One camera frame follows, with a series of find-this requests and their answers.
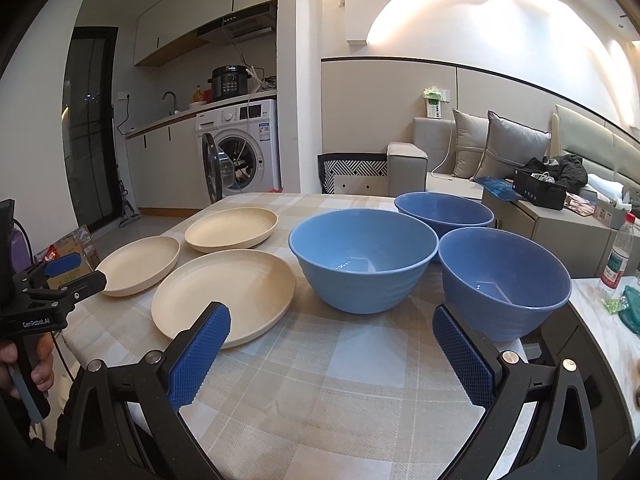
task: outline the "black pressure cooker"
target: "black pressure cooker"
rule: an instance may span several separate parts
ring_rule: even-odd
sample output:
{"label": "black pressure cooker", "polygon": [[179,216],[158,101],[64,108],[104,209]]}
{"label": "black pressure cooker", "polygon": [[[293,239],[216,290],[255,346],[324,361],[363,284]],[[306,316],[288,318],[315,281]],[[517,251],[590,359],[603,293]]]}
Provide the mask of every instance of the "black pressure cooker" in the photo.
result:
{"label": "black pressure cooker", "polygon": [[247,95],[247,80],[251,77],[243,65],[219,66],[213,71],[211,79],[211,100],[222,101],[230,97]]}

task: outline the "black faucet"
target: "black faucet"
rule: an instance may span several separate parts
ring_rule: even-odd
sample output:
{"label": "black faucet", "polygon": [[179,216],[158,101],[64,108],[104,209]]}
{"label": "black faucet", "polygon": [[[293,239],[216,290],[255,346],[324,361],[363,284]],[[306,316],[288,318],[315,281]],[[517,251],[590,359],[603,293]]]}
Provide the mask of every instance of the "black faucet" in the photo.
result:
{"label": "black faucet", "polygon": [[164,98],[167,97],[169,94],[171,94],[172,96],[174,96],[174,108],[169,111],[169,115],[173,115],[176,113],[177,109],[178,109],[178,102],[175,98],[175,94],[173,92],[165,92],[164,95],[162,96],[162,101],[164,101]]}

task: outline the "bottle label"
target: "bottle label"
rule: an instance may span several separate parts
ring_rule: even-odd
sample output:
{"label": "bottle label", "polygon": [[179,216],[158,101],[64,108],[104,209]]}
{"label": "bottle label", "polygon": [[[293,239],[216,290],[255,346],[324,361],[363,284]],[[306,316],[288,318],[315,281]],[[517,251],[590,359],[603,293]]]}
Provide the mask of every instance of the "bottle label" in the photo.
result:
{"label": "bottle label", "polygon": [[611,256],[607,262],[607,266],[602,273],[602,281],[609,288],[616,288],[620,283],[620,278],[625,273],[626,263],[629,258],[625,258],[622,254],[617,253],[616,250],[611,251]]}

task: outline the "beige plate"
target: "beige plate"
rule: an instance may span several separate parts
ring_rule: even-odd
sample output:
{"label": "beige plate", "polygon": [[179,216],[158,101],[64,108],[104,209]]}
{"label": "beige plate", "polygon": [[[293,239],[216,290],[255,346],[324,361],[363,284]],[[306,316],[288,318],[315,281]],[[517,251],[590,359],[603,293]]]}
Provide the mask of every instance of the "beige plate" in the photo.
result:
{"label": "beige plate", "polygon": [[211,303],[225,304],[231,332],[222,348],[264,334],[287,311],[296,278],[273,254],[236,249],[206,254],[179,267],[156,290],[151,316],[160,331],[174,338],[191,327]]}
{"label": "beige plate", "polygon": [[238,207],[205,216],[191,225],[184,239],[203,253],[248,249],[266,240],[278,215],[259,207]]}
{"label": "beige plate", "polygon": [[180,242],[169,236],[142,238],[119,248],[98,265],[107,277],[107,296],[137,294],[162,280],[175,267]]}

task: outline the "human hand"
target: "human hand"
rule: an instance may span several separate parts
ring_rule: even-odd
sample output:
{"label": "human hand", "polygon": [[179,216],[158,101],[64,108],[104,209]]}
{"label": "human hand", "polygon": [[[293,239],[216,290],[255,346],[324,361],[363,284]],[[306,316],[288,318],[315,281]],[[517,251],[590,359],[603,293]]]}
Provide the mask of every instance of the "human hand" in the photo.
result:
{"label": "human hand", "polygon": [[[46,392],[53,386],[53,339],[51,334],[43,334],[36,345],[36,354],[40,362],[31,371],[31,379],[41,392]],[[18,360],[18,349],[11,341],[0,340],[0,388],[9,395],[20,399],[20,393],[11,379],[7,364],[14,364]]]}

